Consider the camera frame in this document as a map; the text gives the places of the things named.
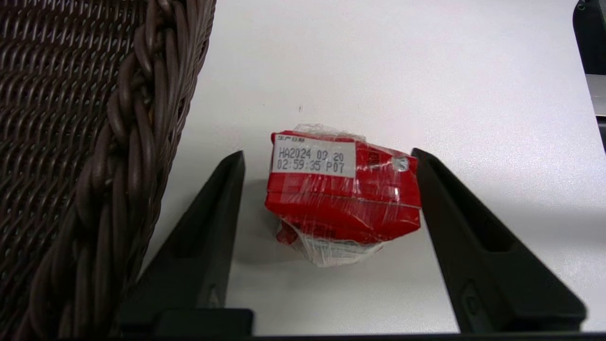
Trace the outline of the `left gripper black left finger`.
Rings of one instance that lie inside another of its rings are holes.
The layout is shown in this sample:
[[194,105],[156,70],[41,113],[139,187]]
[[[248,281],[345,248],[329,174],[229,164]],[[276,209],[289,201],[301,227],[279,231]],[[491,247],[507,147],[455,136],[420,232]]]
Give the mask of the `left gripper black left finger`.
[[245,328],[245,310],[225,308],[244,176],[243,151],[218,164],[121,305],[121,328]]

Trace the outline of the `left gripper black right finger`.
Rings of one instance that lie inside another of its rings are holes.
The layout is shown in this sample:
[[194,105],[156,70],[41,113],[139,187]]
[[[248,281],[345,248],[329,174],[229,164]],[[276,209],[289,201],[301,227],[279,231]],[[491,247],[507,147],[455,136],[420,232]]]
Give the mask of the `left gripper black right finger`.
[[573,293],[463,182],[415,148],[422,212],[459,330],[578,332]]

